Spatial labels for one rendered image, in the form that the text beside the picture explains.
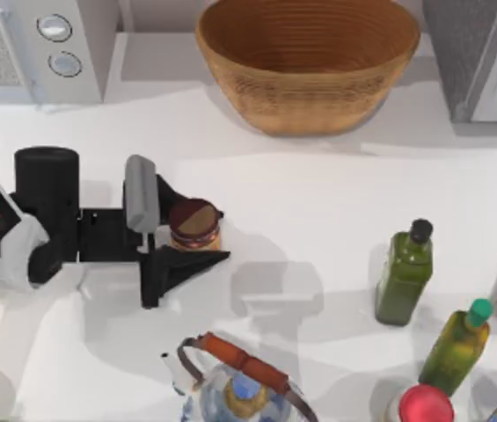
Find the small jar with dark red lid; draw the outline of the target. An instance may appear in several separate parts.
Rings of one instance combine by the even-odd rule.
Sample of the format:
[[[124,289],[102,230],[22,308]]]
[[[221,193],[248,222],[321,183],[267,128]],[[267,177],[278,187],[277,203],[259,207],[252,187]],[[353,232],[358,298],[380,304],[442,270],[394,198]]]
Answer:
[[[207,200],[186,199],[169,213],[170,245],[182,251],[220,251],[220,213]]]

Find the pale grey rounded box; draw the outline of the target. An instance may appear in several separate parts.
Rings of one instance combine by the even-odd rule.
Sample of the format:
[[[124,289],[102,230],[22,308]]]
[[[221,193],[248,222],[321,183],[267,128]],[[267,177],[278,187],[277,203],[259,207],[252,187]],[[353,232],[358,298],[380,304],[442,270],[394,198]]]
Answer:
[[[128,228],[141,234],[154,233],[160,223],[156,165],[144,156],[130,156],[124,187]]]

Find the pale microwave oven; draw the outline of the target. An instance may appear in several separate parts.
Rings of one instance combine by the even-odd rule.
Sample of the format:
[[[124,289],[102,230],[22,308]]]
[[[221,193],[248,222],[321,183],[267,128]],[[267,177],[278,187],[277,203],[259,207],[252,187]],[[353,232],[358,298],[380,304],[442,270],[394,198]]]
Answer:
[[[65,17],[72,35],[43,38],[37,19]],[[103,101],[120,21],[118,0],[0,0],[0,104],[87,105]],[[82,72],[57,76],[50,55],[76,55]]]

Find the round microwave knob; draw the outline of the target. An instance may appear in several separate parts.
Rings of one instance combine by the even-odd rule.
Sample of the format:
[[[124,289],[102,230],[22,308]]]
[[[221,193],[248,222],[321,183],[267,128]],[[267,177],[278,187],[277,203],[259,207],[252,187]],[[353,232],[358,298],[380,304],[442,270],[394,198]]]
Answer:
[[[48,67],[57,75],[65,78],[78,76],[83,65],[80,59],[67,51],[62,51],[48,57]]]
[[[71,23],[58,14],[38,18],[37,30],[43,38],[52,42],[64,42],[72,35]]]

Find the brown woven basket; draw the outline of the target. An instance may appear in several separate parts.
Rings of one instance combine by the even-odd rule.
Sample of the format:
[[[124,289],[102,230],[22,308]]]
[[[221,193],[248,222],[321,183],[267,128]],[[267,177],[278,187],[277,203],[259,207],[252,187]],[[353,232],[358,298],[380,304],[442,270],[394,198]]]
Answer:
[[[387,97],[420,27],[394,0],[215,0],[195,37],[249,125],[268,135],[336,135]]]

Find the green bottle with black cap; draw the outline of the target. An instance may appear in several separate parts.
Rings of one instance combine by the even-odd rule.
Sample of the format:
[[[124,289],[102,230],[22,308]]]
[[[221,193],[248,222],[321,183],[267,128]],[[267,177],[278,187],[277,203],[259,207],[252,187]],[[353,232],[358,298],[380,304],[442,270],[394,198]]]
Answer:
[[[395,233],[376,286],[375,317],[381,324],[406,326],[433,274],[433,225],[416,219]]]

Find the white bottle with red cap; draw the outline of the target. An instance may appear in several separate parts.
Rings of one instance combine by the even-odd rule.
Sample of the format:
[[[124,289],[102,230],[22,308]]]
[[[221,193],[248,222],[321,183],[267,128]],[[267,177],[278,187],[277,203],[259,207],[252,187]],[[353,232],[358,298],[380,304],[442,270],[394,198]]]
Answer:
[[[387,404],[381,422],[454,422],[448,397],[435,387],[416,384],[401,389]]]

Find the yellow-green bottle with green cap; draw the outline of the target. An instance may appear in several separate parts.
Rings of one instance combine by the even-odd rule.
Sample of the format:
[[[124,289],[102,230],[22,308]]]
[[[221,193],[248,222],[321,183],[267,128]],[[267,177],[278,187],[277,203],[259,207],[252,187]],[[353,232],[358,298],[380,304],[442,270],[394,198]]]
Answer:
[[[456,310],[435,341],[420,371],[418,383],[452,397],[482,355],[490,334],[493,304],[484,298],[468,310]]]

